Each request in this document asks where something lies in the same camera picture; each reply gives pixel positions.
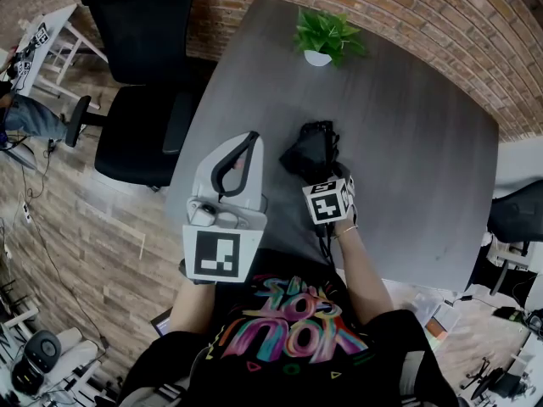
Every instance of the wall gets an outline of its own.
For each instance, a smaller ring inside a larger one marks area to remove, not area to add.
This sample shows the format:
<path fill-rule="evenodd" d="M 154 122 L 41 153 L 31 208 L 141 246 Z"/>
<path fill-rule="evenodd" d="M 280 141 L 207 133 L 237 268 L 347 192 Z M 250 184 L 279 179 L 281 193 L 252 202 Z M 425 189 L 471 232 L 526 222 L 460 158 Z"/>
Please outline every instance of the wall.
<path fill-rule="evenodd" d="M 498 147 L 494 197 L 500 198 L 543 179 L 543 137 L 502 143 Z"/>
<path fill-rule="evenodd" d="M 218 59 L 251 1 L 194 0 L 188 52 Z M 346 13 L 428 62 L 495 117 L 502 141 L 543 134 L 543 30 L 529 0 L 289 1 Z M 73 2 L 0 0 L 0 46 L 16 41 L 19 18 Z"/>

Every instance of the black office chair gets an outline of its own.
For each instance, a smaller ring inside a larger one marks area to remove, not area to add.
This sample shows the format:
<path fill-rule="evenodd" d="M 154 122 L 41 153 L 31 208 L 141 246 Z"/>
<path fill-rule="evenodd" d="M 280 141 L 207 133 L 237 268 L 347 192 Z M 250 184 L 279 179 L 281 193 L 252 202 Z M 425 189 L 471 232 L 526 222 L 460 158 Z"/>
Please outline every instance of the black office chair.
<path fill-rule="evenodd" d="M 203 83 L 191 76 L 185 54 L 193 0 L 81 0 L 104 41 L 112 76 L 122 87 L 107 117 L 87 112 L 81 98 L 66 144 L 82 125 L 103 127 L 94 166 L 117 181 L 170 185 Z"/>
<path fill-rule="evenodd" d="M 494 199 L 487 226 L 502 243 L 523 243 L 516 250 L 526 256 L 531 242 L 543 242 L 543 180 Z M 500 278 L 490 295 L 499 291 L 511 263 L 503 262 Z"/>

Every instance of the black t-shirt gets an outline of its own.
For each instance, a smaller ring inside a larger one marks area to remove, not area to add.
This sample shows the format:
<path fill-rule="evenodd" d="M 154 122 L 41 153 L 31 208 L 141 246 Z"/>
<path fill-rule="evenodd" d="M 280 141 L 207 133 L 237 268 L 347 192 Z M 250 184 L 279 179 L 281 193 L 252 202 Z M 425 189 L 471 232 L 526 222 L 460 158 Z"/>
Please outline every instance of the black t-shirt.
<path fill-rule="evenodd" d="M 190 374 L 187 404 L 458 405 L 413 313 L 396 310 L 362 326 L 343 281 L 325 265 L 261 250 L 243 285 L 217 286 L 213 321 L 209 337 L 172 332 L 155 341 L 119 402 Z"/>

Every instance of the jeans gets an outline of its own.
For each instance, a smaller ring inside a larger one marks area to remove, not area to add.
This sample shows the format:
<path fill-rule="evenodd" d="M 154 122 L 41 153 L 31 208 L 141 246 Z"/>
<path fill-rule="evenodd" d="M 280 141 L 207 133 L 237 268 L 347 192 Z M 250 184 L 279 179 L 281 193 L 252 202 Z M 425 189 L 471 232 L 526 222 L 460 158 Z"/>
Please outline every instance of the jeans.
<path fill-rule="evenodd" d="M 67 127 L 51 110 L 32 98 L 14 95 L 4 119 L 6 131 L 22 131 L 27 136 L 64 140 Z"/>

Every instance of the black cable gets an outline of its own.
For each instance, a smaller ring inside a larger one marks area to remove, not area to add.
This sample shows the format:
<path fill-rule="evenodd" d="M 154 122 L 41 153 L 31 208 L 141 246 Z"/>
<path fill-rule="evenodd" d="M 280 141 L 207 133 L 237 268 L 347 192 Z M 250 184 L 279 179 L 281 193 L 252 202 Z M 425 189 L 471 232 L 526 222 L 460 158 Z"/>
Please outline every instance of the black cable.
<path fill-rule="evenodd" d="M 27 138 L 28 136 L 24 136 L 22 139 L 19 139 L 17 142 L 14 142 L 9 148 L 0 148 L 0 151 L 11 151 L 12 149 L 17 148 Z"/>
<path fill-rule="evenodd" d="M 11 361 L 11 366 L 9 367 L 9 375 L 11 375 L 11 373 L 13 372 L 14 366 L 15 366 L 15 361 L 17 360 L 17 356 L 19 355 L 20 349 L 23 348 L 24 346 L 25 346 L 24 344 L 20 345 L 19 349 L 17 350 L 17 353 L 15 353 L 15 357 Z"/>
<path fill-rule="evenodd" d="M 460 302 L 469 302 L 469 301 L 472 301 L 472 300 L 477 300 L 478 302 L 484 303 L 487 306 L 490 306 L 491 308 L 498 309 L 498 306 L 494 306 L 493 304 L 486 303 L 484 300 L 481 300 L 480 298 L 476 298 L 473 295 L 465 295 L 463 297 L 457 298 L 454 302 L 452 302 L 452 307 L 454 307 L 455 303 L 458 302 L 458 301 L 460 301 Z"/>
<path fill-rule="evenodd" d="M 58 382 L 57 384 L 55 384 L 55 386 L 53 387 L 56 387 L 58 386 L 61 382 L 64 381 L 64 378 Z M 46 395 L 49 395 L 50 393 L 57 393 L 57 392 L 66 392 L 67 394 L 70 394 L 71 392 L 71 396 L 74 398 L 74 402 L 73 403 L 61 403 L 60 401 L 56 401 L 56 400 L 51 400 L 51 398 L 49 397 L 49 401 L 53 401 L 55 404 L 62 404 L 62 405 L 74 405 L 74 404 L 77 404 L 79 402 L 79 400 L 77 399 L 76 397 L 76 394 L 70 389 L 70 392 L 68 392 L 66 389 L 60 389 L 60 390 L 48 390 L 44 393 L 42 393 L 39 397 L 35 398 L 33 401 L 31 401 L 29 404 L 25 405 L 24 407 L 30 407 L 31 405 L 34 405 L 35 403 L 38 403 L 40 401 L 43 400 L 43 397 L 45 397 Z"/>
<path fill-rule="evenodd" d="M 87 368 L 88 366 L 91 366 L 94 362 L 98 362 L 100 359 L 102 359 L 107 353 L 104 351 L 103 353 L 101 353 L 98 357 L 92 359 L 90 362 L 88 362 L 87 364 L 83 365 L 81 368 L 84 370 L 85 368 Z M 75 375 L 76 373 L 76 370 L 73 370 L 68 376 L 65 376 L 63 377 L 59 382 L 55 383 L 54 385 L 51 386 L 51 388 L 42 393 L 42 395 L 40 395 L 39 397 L 37 398 L 34 398 L 34 401 L 33 403 L 35 403 L 36 401 L 39 401 L 40 399 L 42 399 L 42 396 L 45 395 L 46 393 L 56 393 L 56 392 L 68 392 L 68 390 L 70 390 L 72 392 L 72 394 L 74 395 L 74 398 L 77 399 L 76 395 L 74 394 L 74 392 L 71 390 L 71 387 L 66 389 L 59 389 L 59 390 L 53 390 L 55 389 L 59 384 L 61 384 L 62 382 L 66 382 L 66 380 L 68 380 L 70 377 L 72 377 L 73 375 Z"/>
<path fill-rule="evenodd" d="M 2 221 L 2 252 L 6 248 L 6 224 L 3 221 L 3 217 L 0 217 Z"/>
<path fill-rule="evenodd" d="M 266 200 L 266 208 L 264 209 L 264 212 L 262 214 L 265 214 L 266 211 L 268 210 L 268 205 L 270 204 L 270 201 L 269 199 L 266 197 L 266 195 L 264 193 L 261 193 L 262 197 Z"/>
<path fill-rule="evenodd" d="M 517 283 L 517 285 L 515 285 L 513 288 L 512 288 L 512 291 L 511 291 L 511 295 L 513 297 L 513 299 L 520 305 L 520 300 L 517 298 L 517 296 L 515 295 L 515 289 L 517 289 L 517 287 L 520 287 L 521 285 L 523 285 L 524 283 L 528 283 L 530 281 L 533 281 L 534 279 L 536 279 L 537 277 L 541 276 L 541 273 L 538 273 L 538 274 L 535 274 L 533 276 L 531 276 L 528 280 L 524 281 L 524 282 L 519 282 Z M 524 312 L 527 312 L 526 309 L 521 305 L 520 306 L 522 308 L 522 310 Z"/>
<path fill-rule="evenodd" d="M 25 79 L 23 80 L 23 86 L 20 87 L 20 88 L 15 88 L 15 93 L 19 93 L 20 91 L 22 91 L 25 88 L 26 77 L 28 77 L 28 72 L 25 74 Z"/>
<path fill-rule="evenodd" d="M 38 199 L 45 189 L 45 174 L 47 174 L 49 170 L 49 163 L 51 162 L 51 153 L 48 151 L 43 151 L 43 158 L 48 159 L 48 164 L 45 166 L 45 171 L 42 173 L 42 190 L 37 194 L 37 196 L 34 196 L 34 192 L 32 191 L 31 187 L 26 188 L 26 178 L 25 178 L 25 167 L 23 165 L 20 166 L 21 170 L 23 171 L 23 183 L 25 184 L 25 202 L 30 207 L 31 202 L 33 199 Z"/>
<path fill-rule="evenodd" d="M 36 230 L 37 230 L 37 234 L 40 236 L 40 239 L 42 240 L 42 246 L 43 248 L 45 249 L 45 253 L 47 254 L 48 258 L 49 258 L 49 261 L 51 262 L 51 265 L 53 266 L 53 268 L 55 269 L 55 271 L 57 272 L 57 276 L 59 278 L 59 282 L 60 284 L 66 289 L 66 291 L 68 291 L 71 296 L 74 298 L 74 300 L 76 301 L 77 305 L 79 306 L 79 309 L 81 310 L 81 312 L 84 314 L 84 316 L 86 316 L 86 318 L 89 320 L 89 322 L 94 326 L 94 328 L 96 329 L 96 332 L 98 334 L 98 338 L 100 339 L 100 342 L 102 343 L 102 346 L 104 347 L 104 349 L 107 349 L 108 346 L 109 346 L 109 343 L 106 339 L 106 337 L 102 334 L 102 332 L 100 331 L 100 329 L 98 328 L 98 326 L 94 323 L 94 321 L 91 319 L 90 316 L 88 316 L 88 313 L 85 312 L 85 310 L 83 309 L 83 307 L 81 306 L 81 304 L 79 303 L 79 300 L 77 299 L 77 296 L 74 294 L 74 292 L 68 288 L 66 286 L 66 284 L 64 283 L 64 281 L 62 280 L 62 277 L 60 276 L 60 271 L 59 269 L 57 268 L 57 265 L 53 262 L 53 259 L 51 258 L 51 255 L 49 254 L 49 251 L 48 251 L 48 247 L 46 246 L 45 244 L 45 240 L 43 239 L 43 236 L 42 236 L 42 232 L 40 231 L 40 226 L 37 224 L 37 221 L 36 221 L 36 217 L 34 217 L 33 219 L 33 223 L 34 225 L 36 226 Z"/>
<path fill-rule="evenodd" d="M 315 233 L 319 238 L 319 247 L 321 248 L 322 256 L 327 260 L 328 265 L 334 267 L 332 256 L 333 223 L 316 225 Z"/>

